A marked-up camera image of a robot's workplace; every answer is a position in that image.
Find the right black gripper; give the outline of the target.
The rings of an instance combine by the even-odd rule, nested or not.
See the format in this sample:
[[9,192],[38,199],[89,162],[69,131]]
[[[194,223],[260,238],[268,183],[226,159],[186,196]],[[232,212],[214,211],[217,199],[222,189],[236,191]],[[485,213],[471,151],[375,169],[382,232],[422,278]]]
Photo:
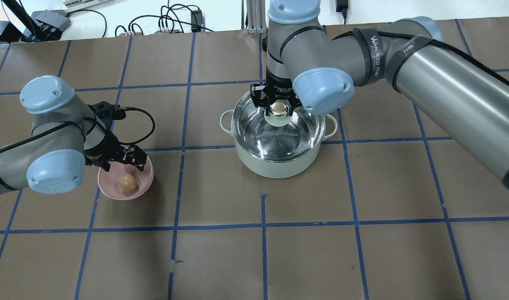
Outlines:
[[268,116],[270,105],[276,101],[287,101],[291,110],[302,106],[290,78],[281,78],[272,72],[266,72],[265,83],[250,85],[250,97],[256,108],[263,109],[264,116]]

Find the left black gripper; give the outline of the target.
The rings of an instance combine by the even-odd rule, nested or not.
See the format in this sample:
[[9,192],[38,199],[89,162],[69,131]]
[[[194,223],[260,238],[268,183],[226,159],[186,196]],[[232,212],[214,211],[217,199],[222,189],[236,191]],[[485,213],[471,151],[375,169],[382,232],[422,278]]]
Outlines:
[[124,148],[117,137],[101,125],[95,125],[85,139],[85,165],[110,171],[111,162],[132,165],[144,171],[147,154],[133,144]]

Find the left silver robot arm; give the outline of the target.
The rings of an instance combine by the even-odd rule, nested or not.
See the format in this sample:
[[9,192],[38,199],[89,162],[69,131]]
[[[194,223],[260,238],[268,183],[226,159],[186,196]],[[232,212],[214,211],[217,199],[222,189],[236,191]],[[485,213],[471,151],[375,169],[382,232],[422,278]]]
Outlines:
[[86,104],[61,78],[28,82],[20,104],[34,116],[31,137],[0,147],[0,195],[30,188],[58,194],[78,188],[85,166],[110,171],[112,162],[147,170],[148,156],[135,142],[120,142],[111,126],[135,107]]

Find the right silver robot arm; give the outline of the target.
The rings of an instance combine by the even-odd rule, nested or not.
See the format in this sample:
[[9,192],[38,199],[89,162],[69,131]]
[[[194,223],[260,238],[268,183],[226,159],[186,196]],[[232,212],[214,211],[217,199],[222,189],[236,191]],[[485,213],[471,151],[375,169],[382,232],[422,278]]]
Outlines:
[[356,87],[385,79],[509,190],[509,81],[443,42],[428,17],[328,38],[318,0],[272,0],[267,78],[250,95],[259,108],[283,101],[314,115],[352,99]]

